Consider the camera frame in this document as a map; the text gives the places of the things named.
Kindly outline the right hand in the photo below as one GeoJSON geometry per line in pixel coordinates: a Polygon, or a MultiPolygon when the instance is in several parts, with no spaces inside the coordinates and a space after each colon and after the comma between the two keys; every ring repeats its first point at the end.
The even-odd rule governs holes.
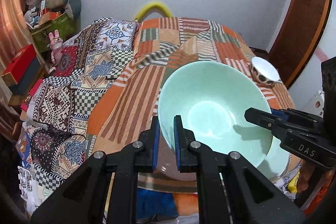
{"type": "MultiPolygon", "coordinates": [[[[297,180],[297,192],[301,193],[307,190],[309,186],[309,179],[315,170],[315,165],[309,162],[303,161],[302,165],[299,169],[299,176],[297,180]]],[[[326,186],[330,183],[330,178],[333,176],[333,171],[328,170],[326,171],[322,178],[322,186],[326,186]]]]}

